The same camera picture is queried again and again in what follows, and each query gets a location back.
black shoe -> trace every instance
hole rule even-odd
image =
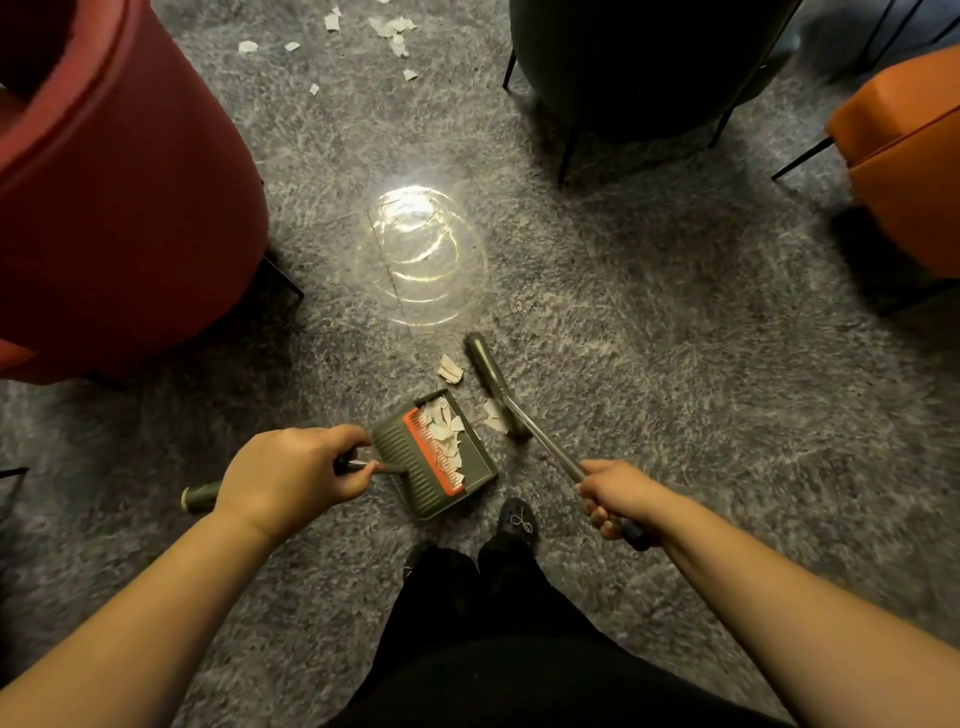
[[[509,497],[500,508],[500,518],[496,522],[497,533],[509,533],[517,536],[524,544],[534,550],[540,539],[537,517],[530,503],[518,497]]]
[[[403,562],[404,581],[406,581],[407,577],[413,572],[414,567],[417,565],[417,562],[420,560],[421,556],[434,546],[436,546],[436,544],[434,544],[432,541],[421,541],[410,549],[410,553],[407,554],[406,561]]]

red chair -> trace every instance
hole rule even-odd
[[[0,3],[0,377],[122,376],[267,248],[239,132],[149,0]]]

gray carpet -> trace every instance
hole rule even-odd
[[[941,14],[918,18],[920,38],[957,10],[930,5]],[[717,149],[704,149],[712,128],[628,147],[587,138],[558,190],[559,126],[521,72],[515,96],[499,87],[506,0],[342,0],[333,35],[320,2],[155,6],[260,162],[279,261],[307,299],[296,307],[258,280],[234,314],[125,392],[0,384],[0,464],[32,467],[19,486],[0,481],[16,669],[189,526],[177,507],[185,484],[219,477],[265,428],[372,424],[435,388],[443,352],[466,364],[469,328],[487,333],[519,398],[575,453],[628,458],[960,644],[960,302],[876,315],[886,295],[876,251],[837,232],[850,199],[835,152],[768,180],[849,95],[817,73],[855,54],[873,10],[804,8],[813,50],[737,110]],[[401,12],[419,25],[404,61],[366,21]],[[260,51],[239,55],[244,39]],[[302,47],[286,52],[289,40]],[[405,82],[404,67],[420,77]],[[486,249],[486,274],[476,249],[458,315],[435,326],[403,323],[410,310],[377,287],[397,281],[370,257],[373,201],[407,184],[449,195]],[[407,549],[430,535],[475,553],[508,494],[537,507],[544,570],[605,632],[785,715],[662,554],[601,543],[539,446],[517,449],[479,424],[472,373],[456,397],[499,481],[428,525],[381,485],[310,526],[231,613],[179,724],[332,716],[371,662]]]

